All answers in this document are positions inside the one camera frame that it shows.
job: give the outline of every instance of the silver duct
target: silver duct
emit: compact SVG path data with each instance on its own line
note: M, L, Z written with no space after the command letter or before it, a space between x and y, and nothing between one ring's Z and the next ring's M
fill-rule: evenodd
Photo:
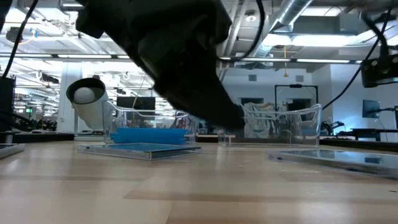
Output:
M284 0L280 5L280 10L275 13L274 18L270 19L270 25L264 31L267 37L269 32L273 30L280 29L284 26L292 26L293 23L299 18L303 11L312 3L313 0ZM268 46L260 43L256 53L253 57L263 58L268 55L273 46ZM259 65L243 65L246 69L262 68L265 64Z

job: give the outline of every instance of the ceiling vent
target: ceiling vent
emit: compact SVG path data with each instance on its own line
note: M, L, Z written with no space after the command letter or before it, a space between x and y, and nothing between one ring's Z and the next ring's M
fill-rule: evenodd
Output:
M304 82L304 76L303 75L296 75L296 82Z
M257 75L249 75L249 81L250 82L256 82L257 81Z

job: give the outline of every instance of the ductwork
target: ductwork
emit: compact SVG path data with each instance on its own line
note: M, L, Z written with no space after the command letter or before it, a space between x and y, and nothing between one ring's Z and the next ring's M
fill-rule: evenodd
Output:
M303 11L312 3L313 0L284 0L280 5L280 10L269 16L268 26L264 29L264 39L269 32L287 27L287 32L293 29L293 23L299 18ZM260 43L253 57L263 58L268 55L273 46ZM253 62L246 65L241 65L241 68L255 69L264 68L266 64Z

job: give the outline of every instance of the light wood tabletop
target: light wood tabletop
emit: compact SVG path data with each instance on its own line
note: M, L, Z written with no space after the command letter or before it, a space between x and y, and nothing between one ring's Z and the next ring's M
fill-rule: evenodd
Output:
M28 144L0 160L0 223L398 223L398 181L201 144L140 161Z

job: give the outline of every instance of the transparent plastic container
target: transparent plastic container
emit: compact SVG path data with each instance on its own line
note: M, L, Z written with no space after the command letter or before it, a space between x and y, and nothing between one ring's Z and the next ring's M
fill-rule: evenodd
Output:
M244 129L219 131L219 143L236 147L318 147L322 106L299 111L249 111Z
M168 134L183 133L183 142L174 145L195 145L196 132L199 120L184 112L154 111L154 110L135 110L132 108L122 108L114 105L110 101L103 102L103 124L104 142L113 143L137 143L137 142L116 142L115 135L123 131L135 131L142 135L139 143L163 144L162 141L170 142ZM148 136L153 135L151 142L146 142Z

